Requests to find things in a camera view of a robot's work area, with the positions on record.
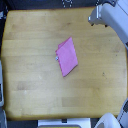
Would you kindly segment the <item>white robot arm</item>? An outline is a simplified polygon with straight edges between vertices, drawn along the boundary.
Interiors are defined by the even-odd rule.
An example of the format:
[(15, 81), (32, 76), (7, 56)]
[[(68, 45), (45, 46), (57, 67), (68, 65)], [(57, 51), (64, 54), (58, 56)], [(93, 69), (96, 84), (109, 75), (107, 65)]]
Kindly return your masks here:
[(103, 0), (92, 11), (88, 22), (110, 26), (128, 50), (128, 0)]

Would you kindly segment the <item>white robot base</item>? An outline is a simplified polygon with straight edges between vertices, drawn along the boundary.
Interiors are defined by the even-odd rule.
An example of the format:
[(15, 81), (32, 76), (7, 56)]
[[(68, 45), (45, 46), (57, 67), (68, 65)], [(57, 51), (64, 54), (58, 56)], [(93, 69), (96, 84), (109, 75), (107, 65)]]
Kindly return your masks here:
[(124, 101), (117, 117), (111, 113), (106, 113), (99, 119), (94, 128), (128, 128), (128, 98)]

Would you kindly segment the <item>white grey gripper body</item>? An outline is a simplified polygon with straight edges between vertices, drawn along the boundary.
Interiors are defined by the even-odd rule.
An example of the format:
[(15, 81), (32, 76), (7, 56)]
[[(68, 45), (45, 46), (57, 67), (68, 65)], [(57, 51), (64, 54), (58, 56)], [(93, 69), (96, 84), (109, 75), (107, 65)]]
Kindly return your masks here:
[(102, 10), (101, 5), (98, 5), (94, 8), (91, 15), (88, 17), (88, 22), (91, 25), (98, 25), (98, 24), (104, 25), (104, 21), (101, 17), (101, 10)]

